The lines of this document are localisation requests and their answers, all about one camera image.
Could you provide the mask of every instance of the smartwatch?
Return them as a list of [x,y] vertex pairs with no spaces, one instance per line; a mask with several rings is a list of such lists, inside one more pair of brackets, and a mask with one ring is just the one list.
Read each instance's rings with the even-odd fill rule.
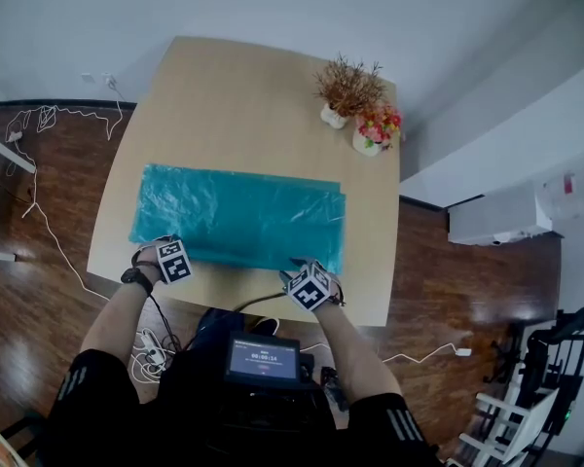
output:
[[154,290],[154,286],[149,281],[149,278],[147,278],[145,273],[138,268],[131,268],[124,271],[124,274],[121,275],[121,281],[125,284],[137,283],[145,289],[148,298],[152,295],[152,291]]

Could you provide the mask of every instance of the forearm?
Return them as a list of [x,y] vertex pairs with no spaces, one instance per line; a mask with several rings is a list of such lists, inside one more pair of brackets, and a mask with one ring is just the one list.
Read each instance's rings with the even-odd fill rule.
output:
[[[143,269],[142,271],[152,283],[155,283],[156,272]],[[98,349],[116,356],[127,365],[140,313],[146,300],[147,294],[140,285],[136,283],[122,285],[97,315],[83,340],[80,352]]]
[[315,310],[350,404],[383,393],[402,394],[398,380],[348,321],[342,309],[324,303]]

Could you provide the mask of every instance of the wooden table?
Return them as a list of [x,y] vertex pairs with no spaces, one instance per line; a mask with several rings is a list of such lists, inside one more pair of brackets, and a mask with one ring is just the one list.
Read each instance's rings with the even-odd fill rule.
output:
[[[383,326],[391,294],[398,223],[399,151],[367,158],[351,145],[352,124],[320,120],[313,73],[324,60],[224,40],[178,37],[138,104],[99,206],[88,271],[119,281],[141,175],[154,162],[340,182],[347,195],[342,281],[350,320]],[[395,88],[387,83],[393,100]],[[190,244],[187,244],[190,255]],[[231,309],[281,290],[276,271],[195,262],[196,275],[156,293]],[[248,313],[314,321],[291,300]]]

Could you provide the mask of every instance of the dried plant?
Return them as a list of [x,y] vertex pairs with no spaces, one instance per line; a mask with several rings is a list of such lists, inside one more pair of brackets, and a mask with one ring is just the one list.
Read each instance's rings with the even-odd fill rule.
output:
[[379,78],[382,68],[377,62],[368,73],[363,61],[348,64],[341,54],[329,61],[322,73],[316,73],[316,96],[323,98],[329,107],[347,118],[371,109],[384,95],[385,87]]

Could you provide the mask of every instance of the pink flowers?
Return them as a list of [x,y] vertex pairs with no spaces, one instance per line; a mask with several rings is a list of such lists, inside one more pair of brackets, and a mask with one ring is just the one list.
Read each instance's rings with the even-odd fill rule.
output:
[[386,150],[391,147],[391,138],[400,135],[402,118],[394,107],[383,104],[363,112],[357,116],[356,122],[357,130],[368,139],[368,143],[372,141]]

